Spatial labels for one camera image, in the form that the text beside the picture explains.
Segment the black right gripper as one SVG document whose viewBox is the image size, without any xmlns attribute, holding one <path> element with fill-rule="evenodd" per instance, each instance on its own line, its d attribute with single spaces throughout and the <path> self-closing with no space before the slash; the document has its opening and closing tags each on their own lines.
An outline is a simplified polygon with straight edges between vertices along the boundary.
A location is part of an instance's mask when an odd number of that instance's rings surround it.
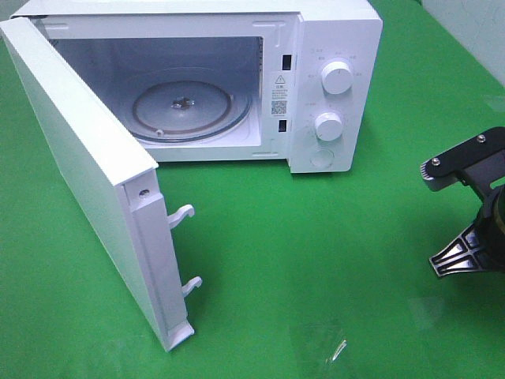
<svg viewBox="0 0 505 379">
<path fill-rule="evenodd" d="M 504 271 L 504 185 L 484 199 L 476 223 L 430 257 L 429 262 L 439 278 L 464 272 Z"/>
</svg>

